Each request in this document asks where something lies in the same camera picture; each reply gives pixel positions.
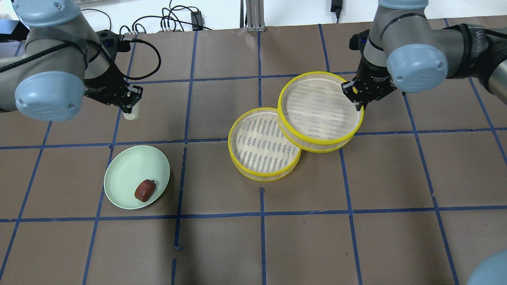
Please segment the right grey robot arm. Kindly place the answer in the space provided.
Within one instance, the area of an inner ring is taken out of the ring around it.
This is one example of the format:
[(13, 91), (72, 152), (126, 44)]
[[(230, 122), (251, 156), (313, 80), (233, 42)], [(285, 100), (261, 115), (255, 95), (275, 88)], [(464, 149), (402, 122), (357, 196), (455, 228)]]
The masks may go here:
[(458, 24), (432, 29), (427, 0), (379, 0), (369, 30), (350, 38), (361, 53), (356, 76), (342, 83), (358, 109), (399, 89), (420, 93), (445, 79), (477, 78), (506, 103), (506, 28)]

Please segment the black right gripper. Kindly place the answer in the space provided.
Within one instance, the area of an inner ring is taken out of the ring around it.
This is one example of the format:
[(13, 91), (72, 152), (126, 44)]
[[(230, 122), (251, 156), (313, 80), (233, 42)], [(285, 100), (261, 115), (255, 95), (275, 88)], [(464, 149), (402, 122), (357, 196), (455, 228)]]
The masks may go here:
[(341, 83), (341, 88), (352, 103), (357, 103), (357, 112), (364, 111), (369, 103), (379, 101), (396, 90), (391, 76), (378, 77), (360, 73), (352, 81)]

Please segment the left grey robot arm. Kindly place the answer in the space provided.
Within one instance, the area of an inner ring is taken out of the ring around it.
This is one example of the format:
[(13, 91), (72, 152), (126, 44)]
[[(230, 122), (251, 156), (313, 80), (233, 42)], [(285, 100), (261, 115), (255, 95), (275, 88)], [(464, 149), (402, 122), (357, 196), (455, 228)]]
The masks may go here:
[(138, 118), (143, 89), (127, 83), (115, 63), (129, 40), (112, 31), (94, 31), (72, 0), (13, 0), (29, 28), (24, 54), (1, 59), (1, 112), (61, 122), (81, 110), (84, 97)]

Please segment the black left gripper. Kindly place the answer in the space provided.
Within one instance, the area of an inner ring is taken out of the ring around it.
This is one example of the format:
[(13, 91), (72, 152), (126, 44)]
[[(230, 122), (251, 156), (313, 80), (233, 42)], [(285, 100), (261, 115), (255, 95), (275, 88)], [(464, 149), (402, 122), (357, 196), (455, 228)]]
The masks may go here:
[(143, 87), (132, 86), (124, 79), (104, 81), (85, 79), (84, 95), (104, 105), (114, 105), (124, 114), (131, 114), (132, 108), (141, 100)]

